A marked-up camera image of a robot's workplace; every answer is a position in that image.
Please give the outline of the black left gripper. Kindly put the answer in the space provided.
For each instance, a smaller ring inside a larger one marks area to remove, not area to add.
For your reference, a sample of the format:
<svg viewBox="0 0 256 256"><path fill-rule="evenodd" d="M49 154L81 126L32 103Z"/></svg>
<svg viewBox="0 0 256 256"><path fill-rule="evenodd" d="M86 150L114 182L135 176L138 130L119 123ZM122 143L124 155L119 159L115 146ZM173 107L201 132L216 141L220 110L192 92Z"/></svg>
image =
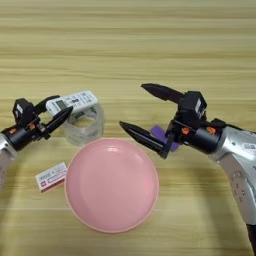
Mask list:
<svg viewBox="0 0 256 256"><path fill-rule="evenodd" d="M45 98L39 102L35 107L35 113L41 114L47 111L46 103L50 100L59 98L59 95L54 95ZM57 113L52 120L46 125L44 123L29 123L27 126L14 125L2 131L7 141L12 145L16 151L20 151L33 141L48 139L50 134L59 128L70 116L73 108L68 107Z"/></svg>

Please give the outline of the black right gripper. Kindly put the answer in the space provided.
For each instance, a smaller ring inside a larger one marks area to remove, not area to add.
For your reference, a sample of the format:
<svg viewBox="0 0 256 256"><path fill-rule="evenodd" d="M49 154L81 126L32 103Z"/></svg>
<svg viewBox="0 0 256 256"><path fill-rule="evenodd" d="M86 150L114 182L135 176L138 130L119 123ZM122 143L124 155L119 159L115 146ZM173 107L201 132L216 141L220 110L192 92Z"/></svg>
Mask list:
<svg viewBox="0 0 256 256"><path fill-rule="evenodd" d="M159 84L145 83L142 84L141 87L161 100L171 101L176 104L184 97L183 93ZM167 158L173 143L172 136L170 136L166 142L163 142L153 137L149 131L139 126L123 121L120 121L119 124L135 141L155 151L161 158ZM222 132L226 128L226 124L220 120L186 124L173 119L171 126L171 131L175 132L175 142L180 145L190 146L205 154L211 154L217 149Z"/></svg>

